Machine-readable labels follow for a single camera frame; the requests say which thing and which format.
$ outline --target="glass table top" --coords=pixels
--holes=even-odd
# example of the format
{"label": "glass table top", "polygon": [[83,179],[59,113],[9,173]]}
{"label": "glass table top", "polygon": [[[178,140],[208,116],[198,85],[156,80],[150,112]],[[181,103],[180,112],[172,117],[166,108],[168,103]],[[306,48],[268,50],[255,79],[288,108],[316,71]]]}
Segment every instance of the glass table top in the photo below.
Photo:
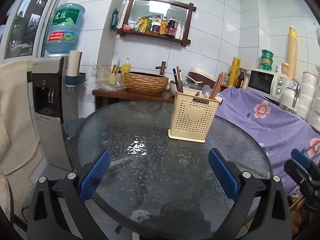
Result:
{"label": "glass table top", "polygon": [[77,162],[110,153],[94,200],[118,222],[153,236],[209,238],[234,204],[208,164],[209,150],[256,178],[270,178],[269,160],[255,140],[218,116],[205,143],[170,139],[172,110],[172,103],[122,102],[96,111],[77,132]]}

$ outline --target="beige utensil holder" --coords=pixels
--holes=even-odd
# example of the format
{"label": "beige utensil holder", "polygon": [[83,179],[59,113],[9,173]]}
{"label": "beige utensil holder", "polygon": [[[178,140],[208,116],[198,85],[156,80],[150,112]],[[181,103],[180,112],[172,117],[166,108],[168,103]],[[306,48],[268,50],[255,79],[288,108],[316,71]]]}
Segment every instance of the beige utensil holder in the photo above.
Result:
{"label": "beige utensil holder", "polygon": [[172,139],[205,142],[219,101],[196,93],[176,90],[174,109],[168,135]]}

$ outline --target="blue water bottle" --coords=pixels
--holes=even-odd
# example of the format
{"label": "blue water bottle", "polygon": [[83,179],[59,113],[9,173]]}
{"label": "blue water bottle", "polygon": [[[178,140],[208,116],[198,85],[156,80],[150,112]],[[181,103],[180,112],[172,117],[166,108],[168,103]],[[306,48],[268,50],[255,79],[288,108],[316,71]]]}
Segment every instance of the blue water bottle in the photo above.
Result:
{"label": "blue water bottle", "polygon": [[56,8],[45,45],[48,53],[68,54],[75,50],[84,13],[84,7],[76,3],[65,3]]}

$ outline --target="metal spoon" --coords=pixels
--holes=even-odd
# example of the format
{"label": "metal spoon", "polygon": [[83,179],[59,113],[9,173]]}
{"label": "metal spoon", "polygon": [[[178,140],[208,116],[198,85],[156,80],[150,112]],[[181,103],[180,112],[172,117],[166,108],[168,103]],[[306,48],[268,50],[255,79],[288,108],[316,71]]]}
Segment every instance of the metal spoon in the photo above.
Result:
{"label": "metal spoon", "polygon": [[204,85],[202,87],[202,94],[204,95],[204,97],[208,97],[211,94],[212,89],[210,88],[209,85]]}

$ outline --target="black label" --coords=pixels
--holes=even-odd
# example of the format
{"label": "black label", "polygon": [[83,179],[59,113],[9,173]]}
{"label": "black label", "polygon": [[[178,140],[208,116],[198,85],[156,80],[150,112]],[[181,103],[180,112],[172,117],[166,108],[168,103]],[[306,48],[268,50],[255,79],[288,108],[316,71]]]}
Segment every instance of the black label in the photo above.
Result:
{"label": "black label", "polygon": [[192,102],[201,103],[201,104],[205,104],[205,105],[209,104],[209,100],[203,100],[203,99],[199,99],[199,98],[193,98]]}

